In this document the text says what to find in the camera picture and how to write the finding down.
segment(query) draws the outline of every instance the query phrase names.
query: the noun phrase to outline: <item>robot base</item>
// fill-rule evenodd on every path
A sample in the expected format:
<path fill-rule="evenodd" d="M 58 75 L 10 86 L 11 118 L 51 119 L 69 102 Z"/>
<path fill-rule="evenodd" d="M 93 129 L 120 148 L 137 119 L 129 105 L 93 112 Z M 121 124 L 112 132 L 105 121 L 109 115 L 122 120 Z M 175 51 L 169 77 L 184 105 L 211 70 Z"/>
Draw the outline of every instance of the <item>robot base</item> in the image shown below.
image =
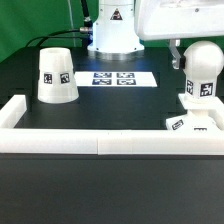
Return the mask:
<path fill-rule="evenodd" d="M 218 97 L 205 104 L 196 104 L 186 100 L 185 94 L 179 99 L 187 110 L 186 115 L 169 118 L 166 127 L 172 131 L 221 131 L 223 130 L 224 105 Z"/>
<path fill-rule="evenodd" d="M 136 57 L 143 57 L 144 49 L 128 53 L 106 53 L 106 52 L 88 50 L 88 54 L 90 57 L 99 58 L 103 60 L 126 61 L 126 60 L 132 60 Z"/>

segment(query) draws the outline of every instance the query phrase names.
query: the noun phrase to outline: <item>white cylinder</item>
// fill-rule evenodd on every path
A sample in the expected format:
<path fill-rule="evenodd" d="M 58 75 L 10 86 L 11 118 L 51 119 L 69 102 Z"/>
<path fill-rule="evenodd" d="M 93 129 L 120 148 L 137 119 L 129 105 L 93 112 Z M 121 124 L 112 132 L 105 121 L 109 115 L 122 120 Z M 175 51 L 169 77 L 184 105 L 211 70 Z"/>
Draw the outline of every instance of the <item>white cylinder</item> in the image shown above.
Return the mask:
<path fill-rule="evenodd" d="M 217 76 L 224 65 L 222 50 L 209 41 L 192 44 L 184 53 L 186 57 L 185 98 L 196 103 L 206 103 L 215 97 Z"/>
<path fill-rule="evenodd" d="M 46 48 L 40 51 L 38 99 L 45 103 L 67 103 L 79 97 L 70 50 Z"/>

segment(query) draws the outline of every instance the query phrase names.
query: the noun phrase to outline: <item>cable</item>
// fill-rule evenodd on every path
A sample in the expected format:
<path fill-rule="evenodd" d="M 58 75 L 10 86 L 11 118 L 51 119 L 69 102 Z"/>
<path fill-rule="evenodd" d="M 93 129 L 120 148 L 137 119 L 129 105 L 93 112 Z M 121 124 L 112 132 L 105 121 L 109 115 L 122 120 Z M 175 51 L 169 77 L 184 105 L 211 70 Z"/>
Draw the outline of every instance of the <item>cable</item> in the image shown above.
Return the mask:
<path fill-rule="evenodd" d="M 88 9 L 86 0 L 81 0 L 81 5 L 82 5 L 83 16 L 84 16 L 84 26 L 92 27 L 93 22 L 89 15 L 89 9 Z"/>
<path fill-rule="evenodd" d="M 43 39 L 43 40 L 47 40 L 47 39 L 72 39 L 72 38 L 77 38 L 77 39 L 86 39 L 85 37 L 55 37 L 55 36 L 41 36 L 41 37 L 35 37 L 33 38 L 32 40 L 30 40 L 25 47 L 29 47 L 29 45 L 35 41 L 35 40 L 38 40 L 38 39 Z"/>
<path fill-rule="evenodd" d="M 73 17 L 72 17 L 71 1 L 70 0 L 67 0 L 67 2 L 68 2 L 68 10 L 69 10 L 69 18 L 70 18 L 71 28 L 74 29 L 74 22 L 73 22 Z"/>
<path fill-rule="evenodd" d="M 57 35 L 65 34 L 65 33 L 75 33 L 75 32 L 79 32 L 79 31 L 80 31 L 79 29 L 62 30 L 62 31 L 57 31 L 57 32 L 51 33 L 48 36 L 57 36 Z M 40 47 L 48 39 L 48 36 L 46 36 L 39 43 L 37 43 L 37 46 Z"/>

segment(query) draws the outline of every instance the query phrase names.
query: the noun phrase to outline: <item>white robot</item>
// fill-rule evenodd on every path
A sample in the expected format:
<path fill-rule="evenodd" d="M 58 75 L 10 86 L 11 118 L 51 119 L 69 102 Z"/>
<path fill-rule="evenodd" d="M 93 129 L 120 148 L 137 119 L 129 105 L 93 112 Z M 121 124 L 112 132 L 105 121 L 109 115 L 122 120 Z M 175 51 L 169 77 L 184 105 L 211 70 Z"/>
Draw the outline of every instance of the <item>white robot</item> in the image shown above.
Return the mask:
<path fill-rule="evenodd" d="M 167 119 L 167 129 L 219 131 L 211 113 L 223 107 L 215 97 L 217 76 L 224 66 L 223 52 L 212 42 L 200 41 L 192 44 L 184 55 L 186 86 L 185 94 L 179 94 L 179 98 L 187 114 Z"/>
<path fill-rule="evenodd" d="M 215 97 L 217 76 L 223 69 L 222 50 L 202 41 L 181 57 L 180 38 L 224 35 L 224 2 L 221 0 L 137 0 L 135 31 L 142 40 L 170 40 L 174 69 L 184 69 L 185 94 L 179 98 L 187 114 L 167 119 L 168 130 L 224 130 L 224 106 Z"/>
<path fill-rule="evenodd" d="M 127 60 L 143 55 L 144 46 L 134 30 L 134 0 L 99 0 L 89 55 L 107 60 Z"/>

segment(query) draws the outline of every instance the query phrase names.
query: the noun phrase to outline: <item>sticker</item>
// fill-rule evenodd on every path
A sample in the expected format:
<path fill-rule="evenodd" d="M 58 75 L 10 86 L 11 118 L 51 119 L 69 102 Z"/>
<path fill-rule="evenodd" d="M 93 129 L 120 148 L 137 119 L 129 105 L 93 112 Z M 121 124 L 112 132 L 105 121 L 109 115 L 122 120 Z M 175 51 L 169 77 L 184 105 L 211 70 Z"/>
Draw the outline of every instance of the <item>sticker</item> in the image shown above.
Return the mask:
<path fill-rule="evenodd" d="M 135 73 L 134 72 L 118 72 L 117 73 L 117 78 L 135 78 Z"/>
<path fill-rule="evenodd" d="M 194 128 L 195 131 L 207 131 L 207 128 Z"/>
<path fill-rule="evenodd" d="M 60 76 L 61 76 L 61 83 L 62 84 L 70 82 L 68 73 L 61 74 Z"/>
<path fill-rule="evenodd" d="M 44 83 L 52 84 L 52 74 L 44 73 Z"/>
<path fill-rule="evenodd" d="M 136 85 L 136 81 L 135 79 L 118 79 L 117 85 L 134 86 Z"/>
<path fill-rule="evenodd" d="M 94 78 L 112 78 L 112 72 L 95 72 Z"/>
<path fill-rule="evenodd" d="M 118 9 L 115 10 L 110 20 L 123 20 Z"/>
<path fill-rule="evenodd" d="M 108 86 L 112 84 L 111 79 L 93 79 L 93 85 Z"/>
<path fill-rule="evenodd" d="M 200 97 L 212 96 L 213 83 L 201 84 Z"/>
<path fill-rule="evenodd" d="M 75 80 L 77 86 L 98 86 L 98 87 L 157 87 L 155 78 L 152 72 L 127 72 L 127 71 L 82 71 L 75 72 Z"/>
<path fill-rule="evenodd" d="M 190 80 L 187 80 L 187 92 L 193 95 L 194 83 Z"/>
<path fill-rule="evenodd" d="M 183 120 L 179 120 L 179 121 L 177 121 L 174 125 L 172 125 L 172 128 L 173 128 L 173 130 L 175 131 L 175 130 L 177 130 L 178 128 L 180 128 L 181 126 L 183 126 L 183 125 L 184 125 Z"/>

